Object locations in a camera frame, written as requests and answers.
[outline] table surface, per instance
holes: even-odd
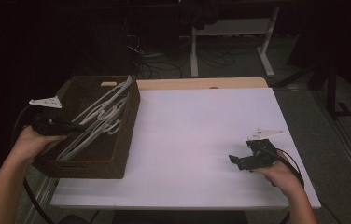
[[[199,78],[211,87],[215,80],[209,79]],[[245,85],[258,79],[220,78],[218,83]],[[314,208],[320,207],[273,90],[263,84],[257,88],[198,90],[182,88],[185,83],[180,84],[183,90],[162,90],[158,84],[158,90],[141,90],[124,178],[61,179],[51,205],[175,210],[288,207],[278,188],[260,174],[239,171],[229,161],[229,155],[251,156],[246,140],[262,128],[284,131],[270,140],[298,163],[309,200]],[[139,81],[138,85],[144,89],[150,81]]]

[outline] human arm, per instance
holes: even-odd
[[[287,157],[280,150],[277,151],[280,157],[288,161]],[[316,217],[312,206],[299,182],[298,178],[281,161],[276,161],[271,167],[255,169],[262,173],[265,178],[280,188],[288,198],[290,220],[293,224],[316,224]]]
[[[21,186],[25,172],[34,157],[48,143],[64,140],[66,136],[43,136],[31,126],[21,131],[0,169],[0,223],[15,223]]]

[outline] floor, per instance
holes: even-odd
[[[287,65],[296,37],[275,36],[267,55],[275,72],[266,77],[256,52],[261,36],[223,36],[198,39],[199,78],[205,77],[264,77],[269,85],[300,70]],[[181,43],[188,45],[189,40]],[[189,78],[189,54],[152,49],[138,65],[139,78]],[[334,120],[325,109],[326,85],[319,91],[307,88],[312,74],[308,73],[285,87],[274,88],[277,101],[285,116],[292,137],[306,170],[316,188],[323,207],[315,210],[319,223],[351,223],[351,116]],[[351,86],[341,77],[337,80],[337,103],[345,103],[351,111]],[[113,211],[60,209],[49,205],[55,180],[41,188],[45,178],[33,167],[27,175],[33,190],[46,195],[41,202],[44,210],[56,223],[68,214],[91,220],[92,223],[111,223]],[[31,203],[23,193],[17,223],[44,223],[33,216]],[[246,211],[248,223],[280,223],[287,211]]]

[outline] brown box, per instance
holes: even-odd
[[[101,86],[103,82],[125,81],[127,77],[73,77],[64,96],[62,118],[73,120],[77,115],[102,97],[114,86]],[[76,137],[68,138],[47,153],[35,158],[33,166],[53,178],[120,179],[124,176],[133,128],[140,104],[140,92],[135,77],[129,87],[129,96],[121,115],[119,131],[113,135],[101,134],[70,161],[56,161],[58,155]]]

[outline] hand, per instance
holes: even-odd
[[[44,136],[33,130],[31,126],[25,127],[9,153],[9,158],[17,161],[32,163],[34,157],[51,142],[62,141],[67,136]]]
[[[288,158],[282,151],[277,150],[277,155],[288,161]],[[276,161],[274,165],[270,167],[259,168],[253,171],[263,174],[268,181],[271,181],[279,187],[287,197],[294,192],[303,190],[298,178],[281,161]]]

